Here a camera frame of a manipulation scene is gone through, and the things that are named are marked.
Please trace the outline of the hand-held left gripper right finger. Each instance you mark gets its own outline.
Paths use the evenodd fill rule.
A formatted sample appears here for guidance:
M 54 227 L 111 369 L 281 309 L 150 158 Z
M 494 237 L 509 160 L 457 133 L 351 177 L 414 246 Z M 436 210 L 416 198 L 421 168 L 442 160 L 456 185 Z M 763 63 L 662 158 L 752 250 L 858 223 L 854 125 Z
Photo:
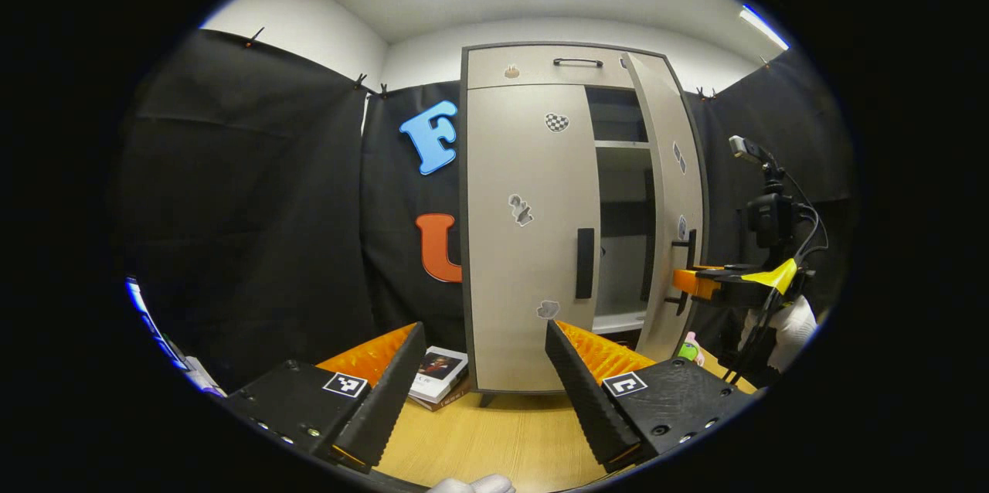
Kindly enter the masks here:
M 607 473 L 670 458 L 755 400 L 691 359 L 653 362 L 564 321 L 548 321 L 545 352 Z

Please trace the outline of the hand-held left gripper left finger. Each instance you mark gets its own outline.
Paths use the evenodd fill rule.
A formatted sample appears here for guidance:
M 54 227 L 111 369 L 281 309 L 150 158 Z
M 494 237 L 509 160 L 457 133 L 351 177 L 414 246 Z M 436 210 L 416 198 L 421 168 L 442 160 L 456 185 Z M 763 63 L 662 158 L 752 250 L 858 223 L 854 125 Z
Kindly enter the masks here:
M 227 395 L 225 406 L 294 451 L 369 473 L 380 464 L 425 349 L 417 321 L 325 362 L 286 360 Z

